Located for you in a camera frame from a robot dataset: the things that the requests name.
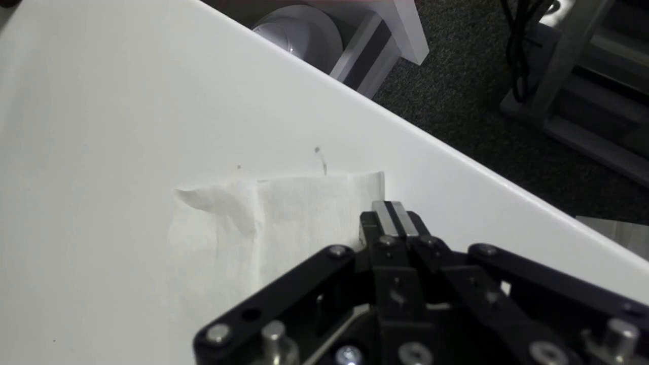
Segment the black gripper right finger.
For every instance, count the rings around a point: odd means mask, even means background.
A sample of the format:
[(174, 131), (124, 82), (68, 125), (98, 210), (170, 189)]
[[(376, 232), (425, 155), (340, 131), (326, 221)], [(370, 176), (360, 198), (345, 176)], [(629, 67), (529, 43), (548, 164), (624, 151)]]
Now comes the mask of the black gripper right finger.
[(441, 258), (441, 239), (430, 232), (418, 213), (407, 210), (399, 200), (390, 200), (390, 215), (411, 260), (432, 263)]

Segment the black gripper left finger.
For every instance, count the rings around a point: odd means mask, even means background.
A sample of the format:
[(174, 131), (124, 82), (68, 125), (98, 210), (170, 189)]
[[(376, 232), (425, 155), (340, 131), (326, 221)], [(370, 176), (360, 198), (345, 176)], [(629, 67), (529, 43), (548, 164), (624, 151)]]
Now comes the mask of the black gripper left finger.
[(387, 265), (398, 251), (399, 232), (385, 200), (376, 200), (360, 217), (360, 239), (368, 265)]

